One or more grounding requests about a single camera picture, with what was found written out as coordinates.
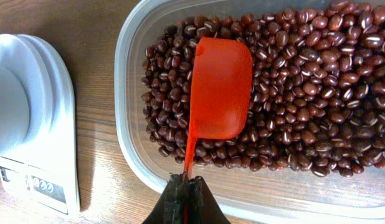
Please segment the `white round bowl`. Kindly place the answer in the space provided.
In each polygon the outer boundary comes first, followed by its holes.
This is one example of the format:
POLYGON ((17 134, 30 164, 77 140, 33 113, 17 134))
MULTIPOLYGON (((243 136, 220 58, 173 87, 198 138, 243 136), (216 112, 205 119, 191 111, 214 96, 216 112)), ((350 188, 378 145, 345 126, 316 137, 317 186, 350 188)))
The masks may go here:
POLYGON ((0 156, 13 150, 26 138, 29 104, 18 78, 0 66, 0 156))

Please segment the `orange plastic measuring scoop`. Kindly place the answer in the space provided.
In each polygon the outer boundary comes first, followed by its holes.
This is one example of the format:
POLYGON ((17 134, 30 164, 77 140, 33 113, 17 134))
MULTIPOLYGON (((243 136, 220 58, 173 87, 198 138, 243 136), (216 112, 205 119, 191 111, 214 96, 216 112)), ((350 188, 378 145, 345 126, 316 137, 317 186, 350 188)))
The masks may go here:
POLYGON ((251 84, 252 56, 246 45, 230 39, 200 39, 192 71, 185 177, 193 177, 198 139, 227 140, 243 130, 251 84))

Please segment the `red beans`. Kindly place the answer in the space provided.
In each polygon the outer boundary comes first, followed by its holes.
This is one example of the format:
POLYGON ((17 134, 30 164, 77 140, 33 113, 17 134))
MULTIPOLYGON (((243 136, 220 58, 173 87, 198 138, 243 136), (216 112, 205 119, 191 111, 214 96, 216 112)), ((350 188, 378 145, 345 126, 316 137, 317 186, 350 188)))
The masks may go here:
POLYGON ((261 17, 189 17, 147 46, 141 81, 146 132, 182 163, 196 46, 232 39, 252 55, 245 127, 198 141, 201 166, 311 171, 344 177, 385 166, 385 6, 349 0, 325 10, 287 7, 261 17))

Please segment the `white digital kitchen scale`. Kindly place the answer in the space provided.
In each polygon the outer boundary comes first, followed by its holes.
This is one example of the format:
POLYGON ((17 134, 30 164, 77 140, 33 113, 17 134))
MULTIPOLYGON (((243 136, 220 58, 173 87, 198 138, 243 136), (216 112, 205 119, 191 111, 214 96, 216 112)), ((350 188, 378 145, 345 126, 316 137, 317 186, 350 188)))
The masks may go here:
POLYGON ((75 97, 64 61, 39 37, 0 34, 0 66, 18 78, 29 104, 26 138, 0 156, 2 186, 61 214, 78 213, 75 97))

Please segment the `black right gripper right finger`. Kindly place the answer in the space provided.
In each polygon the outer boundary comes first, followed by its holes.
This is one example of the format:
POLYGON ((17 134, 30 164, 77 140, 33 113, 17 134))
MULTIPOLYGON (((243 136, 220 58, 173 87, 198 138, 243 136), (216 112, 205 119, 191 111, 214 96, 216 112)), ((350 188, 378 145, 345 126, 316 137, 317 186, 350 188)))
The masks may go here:
POLYGON ((201 176, 190 182, 188 224, 230 224, 201 176))

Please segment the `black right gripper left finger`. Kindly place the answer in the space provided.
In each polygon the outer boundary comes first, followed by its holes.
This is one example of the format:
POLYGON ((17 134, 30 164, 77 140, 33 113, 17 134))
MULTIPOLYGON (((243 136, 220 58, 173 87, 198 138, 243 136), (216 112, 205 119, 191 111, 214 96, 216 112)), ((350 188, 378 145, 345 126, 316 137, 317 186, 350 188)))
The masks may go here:
POLYGON ((171 174, 154 209, 143 224, 184 223, 185 207, 188 203, 188 182, 184 174, 171 174))

